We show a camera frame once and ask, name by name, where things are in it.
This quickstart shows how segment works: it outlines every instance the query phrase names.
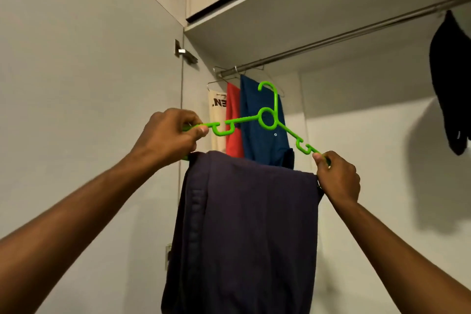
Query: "door hinge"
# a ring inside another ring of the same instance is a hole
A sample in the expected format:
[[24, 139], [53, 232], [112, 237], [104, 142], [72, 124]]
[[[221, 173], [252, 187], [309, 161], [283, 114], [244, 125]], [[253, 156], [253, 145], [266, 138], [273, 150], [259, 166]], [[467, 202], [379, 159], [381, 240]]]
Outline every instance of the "door hinge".
[[175, 40], [175, 56], [180, 57], [180, 55], [183, 56], [188, 65], [195, 65], [198, 63], [198, 59], [191, 54], [190, 51], [182, 49], [180, 47], [180, 42]]

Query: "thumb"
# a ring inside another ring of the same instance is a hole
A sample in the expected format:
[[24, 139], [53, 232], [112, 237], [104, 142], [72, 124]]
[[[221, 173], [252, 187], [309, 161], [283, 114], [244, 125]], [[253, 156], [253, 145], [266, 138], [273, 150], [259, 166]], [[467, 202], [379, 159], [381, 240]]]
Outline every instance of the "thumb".
[[317, 165], [317, 173], [323, 173], [329, 170], [326, 158], [321, 153], [313, 153], [312, 157]]
[[196, 126], [185, 133], [189, 135], [194, 142], [196, 142], [198, 139], [205, 137], [208, 132], [209, 128], [207, 126]]

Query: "wardrobe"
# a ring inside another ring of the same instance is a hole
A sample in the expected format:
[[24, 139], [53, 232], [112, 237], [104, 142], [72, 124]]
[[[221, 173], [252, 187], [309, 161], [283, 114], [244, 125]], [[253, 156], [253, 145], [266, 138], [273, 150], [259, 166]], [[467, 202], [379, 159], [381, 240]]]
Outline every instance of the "wardrobe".
[[[229, 70], [274, 83], [286, 125], [354, 163], [360, 202], [471, 288], [471, 156], [448, 147], [429, 66], [443, 10], [244, 69], [446, 1], [0, 0], [0, 237], [117, 162], [153, 112], [209, 121], [208, 87], [225, 82], [208, 83]], [[471, 36], [471, 3], [452, 10]], [[186, 168], [139, 189], [39, 313], [159, 312]], [[311, 312], [398, 313], [327, 198]]]

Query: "closet ceiling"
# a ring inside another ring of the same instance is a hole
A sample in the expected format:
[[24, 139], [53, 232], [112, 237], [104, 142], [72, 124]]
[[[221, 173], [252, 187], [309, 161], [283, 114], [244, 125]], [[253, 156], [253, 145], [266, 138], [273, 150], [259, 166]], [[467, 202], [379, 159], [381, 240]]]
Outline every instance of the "closet ceiling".
[[[224, 67], [255, 61], [377, 21], [425, 7], [440, 0], [246, 0], [231, 9], [186, 28], [186, 35]], [[368, 52], [370, 38], [430, 35], [439, 18], [430, 16], [272, 64], [272, 72], [302, 70]]]

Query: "person's arm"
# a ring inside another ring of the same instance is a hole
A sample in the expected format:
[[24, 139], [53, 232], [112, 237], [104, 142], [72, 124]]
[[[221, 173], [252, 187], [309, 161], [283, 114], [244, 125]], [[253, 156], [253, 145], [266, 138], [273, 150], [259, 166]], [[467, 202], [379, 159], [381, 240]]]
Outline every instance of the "person's arm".
[[131, 152], [31, 222], [0, 240], [0, 313], [34, 313], [80, 253], [157, 170], [196, 149], [208, 133], [191, 111], [152, 115]]
[[314, 154], [317, 176], [338, 215], [403, 314], [471, 313], [471, 291], [447, 275], [358, 204], [356, 168], [333, 151]]

